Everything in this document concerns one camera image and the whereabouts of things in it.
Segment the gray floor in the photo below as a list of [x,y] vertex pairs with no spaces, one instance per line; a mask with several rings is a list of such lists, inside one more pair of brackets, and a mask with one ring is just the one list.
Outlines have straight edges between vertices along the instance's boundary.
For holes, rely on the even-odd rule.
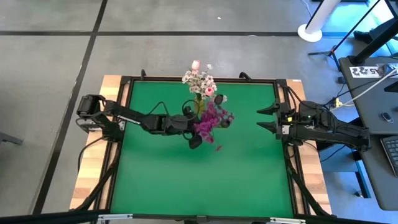
[[[317,4],[308,3],[314,12]],[[0,30],[91,31],[100,5],[101,0],[5,0],[0,2]],[[346,32],[366,10],[365,4],[341,3],[323,31]],[[352,16],[342,21],[341,15],[348,11]],[[300,0],[109,0],[100,30],[295,32],[308,20]],[[374,25],[369,16],[360,28]],[[0,144],[0,216],[30,212],[89,38],[0,35],[0,131],[25,139],[22,146]],[[256,78],[301,79],[307,99],[326,102],[340,90],[335,83],[340,74],[332,59],[307,53],[329,50],[339,41],[331,37],[314,44],[298,37],[97,37],[80,96],[97,93],[103,75],[138,75],[144,68],[148,75],[182,76],[192,60],[200,59],[213,64],[217,77],[237,77],[245,71]],[[364,46],[348,39],[337,56],[355,54]],[[383,47],[377,55],[389,55],[389,51]],[[343,117],[344,112],[356,116],[354,108],[335,114],[350,119]],[[86,134],[72,122],[44,212],[68,209],[77,157],[85,141]],[[352,182],[351,177],[325,174],[325,178],[335,215],[376,217],[382,222],[397,217],[397,212],[379,211],[374,199],[356,198],[339,187]]]

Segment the green mat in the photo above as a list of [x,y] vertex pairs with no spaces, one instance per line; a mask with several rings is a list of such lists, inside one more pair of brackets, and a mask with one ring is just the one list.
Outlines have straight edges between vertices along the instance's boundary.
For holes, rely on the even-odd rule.
[[[228,96],[223,107],[235,115],[228,129],[214,131],[218,152],[216,144],[191,150],[182,136],[126,126],[112,213],[293,217],[281,141],[256,125],[274,119],[256,113],[275,101],[274,87],[218,83],[217,93]],[[147,113],[164,101],[170,114],[182,114],[193,98],[181,83],[135,82],[130,108]]]

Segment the wooden board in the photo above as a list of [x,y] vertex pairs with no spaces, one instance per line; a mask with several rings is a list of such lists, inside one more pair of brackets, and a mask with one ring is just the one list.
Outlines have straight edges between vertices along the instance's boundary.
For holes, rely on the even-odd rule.
[[[100,90],[100,95],[105,96],[108,100],[116,101],[118,96],[119,86],[120,86],[120,75],[105,75],[103,79],[103,83]],[[292,87],[292,89],[298,94],[298,96],[304,100],[304,89],[302,82],[300,80],[287,80],[288,86]],[[122,105],[126,103],[127,98],[127,85],[124,90],[124,94],[122,97]],[[93,140],[101,137],[101,131],[89,133],[87,144],[92,142]],[[72,201],[70,204],[70,208],[76,208],[79,206],[84,199],[90,194],[95,185],[98,183],[101,173],[101,167],[104,160],[104,154],[106,149],[106,141],[98,141],[93,146],[89,147],[84,155],[81,162],[81,168],[76,180],[75,190],[73,192]],[[114,151],[116,150],[116,143],[112,145],[112,153],[110,160],[113,159]],[[314,196],[315,200],[322,206],[322,208],[331,213],[330,203],[328,199],[328,194],[326,191],[325,181],[323,179],[322,168],[318,156],[318,152],[308,144],[304,144],[299,147],[300,151],[300,159],[302,162],[302,169],[304,175],[305,185],[309,189],[309,191]],[[109,187],[109,181],[105,185],[103,190],[103,196],[100,203],[100,208],[105,207],[105,201],[107,197],[107,191]],[[295,193],[297,198],[297,207],[299,213],[304,213],[301,193],[297,185],[295,184]]]

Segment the black keyboard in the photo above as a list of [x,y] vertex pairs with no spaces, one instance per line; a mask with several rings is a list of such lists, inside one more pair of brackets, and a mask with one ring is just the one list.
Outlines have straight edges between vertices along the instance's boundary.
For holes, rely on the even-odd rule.
[[382,138],[380,141],[390,161],[392,171],[398,177],[398,136]]

